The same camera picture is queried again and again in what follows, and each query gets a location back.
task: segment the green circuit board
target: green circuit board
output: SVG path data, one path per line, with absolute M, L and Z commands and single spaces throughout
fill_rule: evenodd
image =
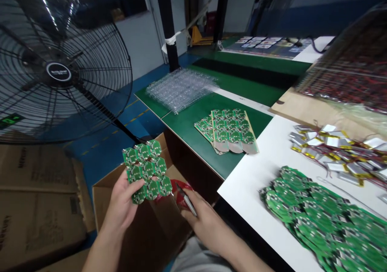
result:
M 130 183 L 140 179 L 145 181 L 144 186 L 132 196 L 134 204 L 141 204 L 145 199 L 154 200 L 158 195 L 168 196 L 172 193 L 171 180 L 165 176 L 166 163 L 159 157 L 160 155 L 161 146 L 156 140 L 123 150 L 128 181 Z
M 257 154 L 256 138 L 246 111 L 215 109 L 211 111 L 214 147 L 221 152 Z
M 221 152 L 217 150 L 214 147 L 214 132 L 212 131 L 212 118 L 211 115 L 204 117 L 200 121 L 193 124 L 196 130 L 198 130 L 204 138 L 207 139 L 208 142 L 210 142 L 211 146 L 214 148 L 214 151 L 218 155 L 223 155 L 224 152 Z
M 387 271 L 385 221 L 288 166 L 259 193 L 325 271 Z
M 146 144 L 138 144 L 133 148 L 124 149 L 122 150 L 122 154 L 126 165 L 142 163 L 160 156 L 160 142 L 157 140 L 150 140 Z

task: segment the yellow floor line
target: yellow floor line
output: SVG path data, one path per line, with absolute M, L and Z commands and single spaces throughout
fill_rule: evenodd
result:
M 145 114 L 147 111 L 149 111 L 149 109 L 146 109 L 144 112 L 142 112 L 142 113 L 138 114 L 136 117 L 132 118 L 132 119 L 129 121 L 129 123 L 126 123 L 124 126 L 127 126 L 127 125 L 129 125 L 131 122 L 137 120 L 139 117 L 141 117 L 141 116 L 142 116 L 143 114 Z M 118 132 L 119 132 L 119 130 L 115 130 L 113 133 L 111 133 L 111 135 L 116 134 L 116 133 L 118 133 Z M 101 142 L 106 141 L 107 139 L 109 139 L 109 137 L 110 137 L 110 136 L 107 136 L 107 137 L 103 138 L 103 139 L 101 140 Z M 100 145 L 100 143 L 97 143 L 97 144 L 95 144 L 93 147 L 91 147 L 90 149 L 93 149 L 93 148 L 95 148 L 95 147 L 97 147 L 97 146 L 99 146 L 99 145 Z M 87 151 L 83 152 L 81 156 L 86 155 L 87 153 L 89 153 L 89 151 L 90 151 L 90 150 L 87 150 Z
M 130 107 L 131 105 L 134 105 L 134 104 L 135 104 L 136 102 L 138 102 L 138 101 L 139 101 L 139 99 L 135 100 L 135 101 L 132 102 L 131 104 L 127 105 L 127 106 L 125 107 L 125 109 L 127 109 L 127 108 Z M 102 121 L 102 122 L 96 124 L 94 127 L 91 128 L 91 130 L 92 130 L 92 129 L 95 129 L 96 127 L 98 127 L 98 126 L 100 126 L 100 125 L 102 125 L 103 123 L 104 123 L 104 122 Z M 74 143 L 74 141 L 68 142 L 67 144 L 65 144 L 65 145 L 62 147 L 62 149 L 65 149 L 66 147 L 70 146 L 72 143 Z

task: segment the person's left hand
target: person's left hand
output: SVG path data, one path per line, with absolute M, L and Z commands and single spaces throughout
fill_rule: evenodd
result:
M 132 202 L 132 195 L 144 185 L 144 179 L 129 184 L 126 169 L 113 187 L 110 204 L 101 232 L 123 236 L 132 223 L 138 205 Z

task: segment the fan pole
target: fan pole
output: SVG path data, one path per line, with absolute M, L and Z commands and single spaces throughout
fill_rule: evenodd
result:
M 160 16 L 162 29 L 164 30 L 165 39 L 172 38 L 175 34 L 175 26 L 173 25 L 172 4 L 171 0 L 158 0 L 160 8 Z M 169 72 L 172 72 L 180 67 L 177 56 L 176 42 L 173 45 L 166 45 L 166 52 L 169 61 Z
M 119 128 L 121 131 L 123 131 L 129 138 L 131 138 L 134 141 L 134 144 L 140 144 L 140 140 L 130 132 L 123 123 L 121 123 L 118 118 L 115 117 L 115 115 L 108 110 L 90 91 L 84 88 L 81 84 L 75 84 L 74 87 L 85 96 L 93 105 L 95 105 L 109 120 L 111 120 L 117 128 Z
M 223 28 L 225 26 L 225 17 L 227 10 L 227 3 L 229 0 L 218 0 L 218 8 L 216 10 L 216 20 L 214 27 L 214 45 L 215 49 L 218 48 L 218 41 L 222 41 Z

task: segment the hand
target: hand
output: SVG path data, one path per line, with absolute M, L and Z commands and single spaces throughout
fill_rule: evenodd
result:
M 132 201 L 132 195 L 144 185 L 144 179 L 129 184 L 126 170 L 113 187 L 110 204 L 106 212 L 101 232 L 109 236 L 123 236 L 133 222 L 137 205 Z
M 181 215 L 188 221 L 196 236 L 209 250 L 226 258 L 230 247 L 233 247 L 233 242 L 239 239 L 238 236 L 197 192 L 188 189 L 184 189 L 184 191 L 195 207 L 198 217 L 187 210 L 183 210 Z

